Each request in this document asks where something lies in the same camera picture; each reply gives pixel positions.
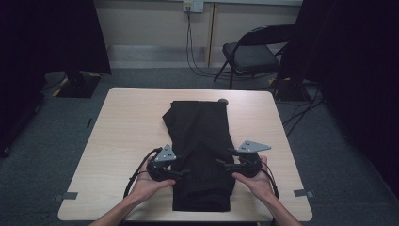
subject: black chair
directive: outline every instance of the black chair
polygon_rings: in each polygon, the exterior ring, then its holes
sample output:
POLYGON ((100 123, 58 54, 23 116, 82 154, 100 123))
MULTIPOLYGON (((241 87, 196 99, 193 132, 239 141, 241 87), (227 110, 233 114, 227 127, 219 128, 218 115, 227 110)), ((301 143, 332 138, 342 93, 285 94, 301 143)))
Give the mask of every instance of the black chair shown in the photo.
POLYGON ((280 67, 277 56, 282 54, 286 45, 275 55, 267 45, 288 42, 294 30, 294 24, 262 26, 249 31, 238 42, 224 44, 223 54, 227 60, 214 82, 223 73, 228 63, 231 67, 230 89, 234 75, 254 76, 259 73, 277 72, 280 67))

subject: electrical outlet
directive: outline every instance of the electrical outlet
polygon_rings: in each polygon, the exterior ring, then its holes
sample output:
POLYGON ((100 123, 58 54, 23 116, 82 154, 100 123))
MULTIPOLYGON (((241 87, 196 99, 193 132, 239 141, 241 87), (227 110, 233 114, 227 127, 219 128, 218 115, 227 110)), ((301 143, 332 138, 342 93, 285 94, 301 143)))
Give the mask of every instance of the electrical outlet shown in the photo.
POLYGON ((203 2, 194 2, 192 11, 203 12, 203 2))
POLYGON ((193 11, 193 1, 183 1, 183 11, 193 11))

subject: hand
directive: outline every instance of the hand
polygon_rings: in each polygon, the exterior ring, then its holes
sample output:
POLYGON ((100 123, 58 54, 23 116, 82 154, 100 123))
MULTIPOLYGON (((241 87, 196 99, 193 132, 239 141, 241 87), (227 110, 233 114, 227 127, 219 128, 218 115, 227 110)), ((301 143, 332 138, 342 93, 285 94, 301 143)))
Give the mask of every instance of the hand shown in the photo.
MULTIPOLYGON (((267 171, 267 157, 260 156, 260 158, 263 162, 262 169, 267 171)), ((270 197, 270 195, 274 196, 270 180, 262 171, 259 171, 258 174, 253 178, 247 178, 238 172, 234 172, 232 177, 245 184, 250 189, 252 194, 261 201, 265 200, 267 197, 270 197)))
POLYGON ((102 217, 94 221, 90 225, 119 225, 123 218, 129 214, 136 206, 149 199, 156 191, 167 186, 175 184, 174 180, 165 180, 162 182, 154 181, 147 170, 147 165, 151 158, 149 158, 141 167, 140 174, 138 174, 136 183, 133 186, 130 194, 118 203, 114 208, 104 214, 102 217))
POLYGON ((138 174, 136 183, 132 188, 129 196, 135 196, 139 198, 141 202, 149 199, 156 191, 161 188, 165 188, 168 186, 173 186, 176 182, 174 180, 165 180, 162 182, 154 181, 149 173, 147 172, 147 165, 151 161, 152 157, 150 157, 141 167, 140 174, 138 174))

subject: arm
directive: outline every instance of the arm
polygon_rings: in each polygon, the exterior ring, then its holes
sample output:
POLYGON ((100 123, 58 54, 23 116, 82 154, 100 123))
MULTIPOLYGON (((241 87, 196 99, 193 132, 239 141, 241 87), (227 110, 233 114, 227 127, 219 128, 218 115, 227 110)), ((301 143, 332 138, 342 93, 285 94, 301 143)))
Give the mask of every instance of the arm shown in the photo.
MULTIPOLYGON (((141 172, 147 170, 147 164, 149 161, 150 159, 142 166, 140 169, 141 172)), ((149 199, 156 191, 174 184, 174 180, 155 182, 147 172, 142 172, 137 176, 136 183, 129 195, 90 225, 119 225, 126 215, 128 215, 136 206, 149 199)))
MULTIPOLYGON (((267 164, 267 158, 261 156, 262 162, 267 164)), ((253 178, 247 178, 240 173, 233 173, 232 177, 245 184, 253 195, 258 198, 270 211, 280 226, 284 225, 301 225, 299 221, 282 205, 279 199, 274 195, 269 178, 263 172, 259 172, 253 178)))

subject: black curtain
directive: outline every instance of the black curtain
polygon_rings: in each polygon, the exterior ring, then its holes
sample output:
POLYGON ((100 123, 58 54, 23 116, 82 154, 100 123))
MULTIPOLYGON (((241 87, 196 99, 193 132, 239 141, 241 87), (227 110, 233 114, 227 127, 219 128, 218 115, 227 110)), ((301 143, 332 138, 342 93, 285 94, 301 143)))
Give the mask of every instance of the black curtain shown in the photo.
POLYGON ((304 0, 281 77, 319 82, 350 140, 399 197, 399 2, 304 0))
POLYGON ((39 95, 46 73, 111 74, 92 0, 2 1, 0 42, 0 148, 39 95))

